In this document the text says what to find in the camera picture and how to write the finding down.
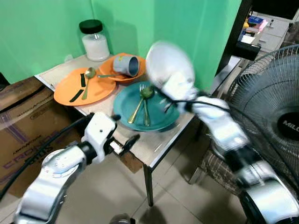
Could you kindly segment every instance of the fan grille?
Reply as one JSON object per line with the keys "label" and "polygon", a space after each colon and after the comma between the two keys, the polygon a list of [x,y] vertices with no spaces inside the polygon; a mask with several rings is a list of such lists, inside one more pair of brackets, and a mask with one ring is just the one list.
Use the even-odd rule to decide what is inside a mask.
{"label": "fan grille", "polygon": [[[264,130],[298,176],[299,45],[274,51],[248,65],[230,86],[227,100]],[[286,165],[252,122],[234,110],[232,115],[246,127],[257,151],[293,180]]]}

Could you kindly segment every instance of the gray cup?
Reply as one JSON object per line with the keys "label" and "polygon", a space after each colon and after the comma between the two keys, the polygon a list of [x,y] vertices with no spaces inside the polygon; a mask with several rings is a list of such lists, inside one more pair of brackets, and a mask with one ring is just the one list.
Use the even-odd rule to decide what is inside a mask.
{"label": "gray cup", "polygon": [[134,77],[139,71],[139,61],[135,56],[117,56],[113,61],[113,70]]}

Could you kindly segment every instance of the green backdrop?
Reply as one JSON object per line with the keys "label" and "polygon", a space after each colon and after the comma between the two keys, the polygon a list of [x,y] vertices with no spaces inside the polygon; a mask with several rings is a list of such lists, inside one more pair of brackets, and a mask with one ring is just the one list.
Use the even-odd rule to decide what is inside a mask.
{"label": "green backdrop", "polygon": [[196,86],[211,85],[241,0],[0,0],[0,71],[9,82],[84,54],[78,24],[99,19],[111,53],[146,56],[152,43],[182,47]]}

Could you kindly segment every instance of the teal plate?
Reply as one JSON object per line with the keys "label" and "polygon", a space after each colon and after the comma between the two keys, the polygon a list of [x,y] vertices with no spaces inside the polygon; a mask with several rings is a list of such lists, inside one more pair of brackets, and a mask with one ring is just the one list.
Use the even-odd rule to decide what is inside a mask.
{"label": "teal plate", "polygon": [[[141,83],[144,83],[146,86],[150,85],[149,82]],[[135,122],[133,124],[128,123],[128,118],[135,111],[140,101],[139,85],[141,83],[131,84],[116,96],[114,100],[114,114],[121,115],[120,122],[131,129],[144,132],[161,130],[173,124],[178,119],[179,112],[174,106],[171,106],[167,113],[164,113],[164,107],[167,102],[161,103],[165,97],[159,95],[157,92],[155,92],[152,98],[147,99],[150,126],[145,126],[143,123],[144,104],[139,108]]]}

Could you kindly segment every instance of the cardboard box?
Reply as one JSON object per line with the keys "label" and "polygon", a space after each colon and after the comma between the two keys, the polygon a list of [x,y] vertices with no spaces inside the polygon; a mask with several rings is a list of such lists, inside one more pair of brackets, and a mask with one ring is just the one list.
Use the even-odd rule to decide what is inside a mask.
{"label": "cardboard box", "polygon": [[[64,107],[54,101],[53,92],[41,86],[35,78],[29,78],[0,92],[0,189],[44,142],[71,123]],[[45,156],[75,140],[80,141],[80,136],[73,129],[54,141],[17,178],[9,192],[21,197],[39,174]]]}

